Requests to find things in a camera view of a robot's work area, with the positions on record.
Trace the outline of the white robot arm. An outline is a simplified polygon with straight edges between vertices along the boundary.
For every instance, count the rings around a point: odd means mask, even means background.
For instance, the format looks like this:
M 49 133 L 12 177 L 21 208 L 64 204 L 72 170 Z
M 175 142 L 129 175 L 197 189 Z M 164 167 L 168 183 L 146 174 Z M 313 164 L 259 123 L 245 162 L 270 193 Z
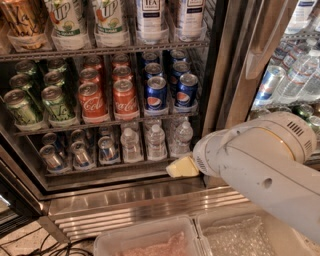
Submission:
M 201 138 L 166 167 L 176 177 L 220 177 L 266 212 L 320 243 L 320 173 L 304 165 L 316 134 L 300 117 L 273 112 Z

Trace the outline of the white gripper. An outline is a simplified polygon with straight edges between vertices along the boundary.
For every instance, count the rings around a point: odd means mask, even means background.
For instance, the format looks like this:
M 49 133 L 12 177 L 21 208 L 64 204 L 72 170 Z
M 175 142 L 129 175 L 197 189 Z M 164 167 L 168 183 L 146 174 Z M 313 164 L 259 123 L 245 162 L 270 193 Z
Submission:
M 237 129 L 224 129 L 199 140 L 193 149 L 193 157 L 200 171 L 212 177 L 237 177 L 236 151 L 230 143 L 239 135 Z M 184 156 L 169 164 L 166 171 L 173 178 L 198 176 L 195 162 L 191 156 Z

